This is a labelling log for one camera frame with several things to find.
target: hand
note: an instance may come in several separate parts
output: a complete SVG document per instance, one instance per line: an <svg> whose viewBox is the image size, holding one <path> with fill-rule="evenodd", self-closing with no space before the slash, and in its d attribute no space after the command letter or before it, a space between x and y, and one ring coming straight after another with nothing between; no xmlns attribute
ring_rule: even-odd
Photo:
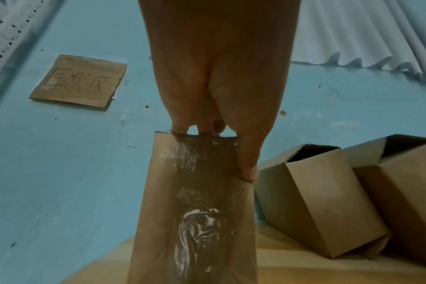
<svg viewBox="0 0 426 284"><path fill-rule="evenodd" d="M274 125L300 0L140 0L171 131L237 134L244 178Z"/></svg>

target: clear plastic film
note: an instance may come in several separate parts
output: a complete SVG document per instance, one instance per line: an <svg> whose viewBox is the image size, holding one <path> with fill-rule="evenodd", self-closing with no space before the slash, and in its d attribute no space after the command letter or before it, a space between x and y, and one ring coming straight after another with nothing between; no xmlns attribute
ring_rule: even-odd
<svg viewBox="0 0 426 284"><path fill-rule="evenodd" d="M128 284L257 283L254 193L235 139L155 140Z"/></svg>

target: white curtain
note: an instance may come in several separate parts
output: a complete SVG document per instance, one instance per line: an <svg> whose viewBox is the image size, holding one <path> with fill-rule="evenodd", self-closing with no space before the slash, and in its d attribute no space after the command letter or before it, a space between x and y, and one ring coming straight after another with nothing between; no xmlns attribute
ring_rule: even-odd
<svg viewBox="0 0 426 284"><path fill-rule="evenodd" d="M291 60L377 66L426 82L426 48L397 0L302 0Z"/></svg>

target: cardboard piece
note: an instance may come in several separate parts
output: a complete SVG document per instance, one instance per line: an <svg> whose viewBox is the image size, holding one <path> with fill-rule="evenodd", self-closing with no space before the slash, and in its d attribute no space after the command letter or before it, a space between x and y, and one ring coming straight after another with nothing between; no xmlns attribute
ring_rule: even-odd
<svg viewBox="0 0 426 284"><path fill-rule="evenodd" d="M259 165L255 191L266 221L335 258L355 249L371 258L389 231L338 147L302 145Z"/></svg>
<svg viewBox="0 0 426 284"><path fill-rule="evenodd" d="M133 238L62 284L125 284ZM426 267L397 256L330 260L265 224L257 224L259 284L426 284Z"/></svg>
<svg viewBox="0 0 426 284"><path fill-rule="evenodd" d="M155 134L128 284L257 282L252 184L236 138Z"/></svg>
<svg viewBox="0 0 426 284"><path fill-rule="evenodd" d="M106 108L126 69L122 63L59 55L30 98Z"/></svg>
<svg viewBox="0 0 426 284"><path fill-rule="evenodd" d="M343 150L398 252L426 264L426 138L392 135Z"/></svg>

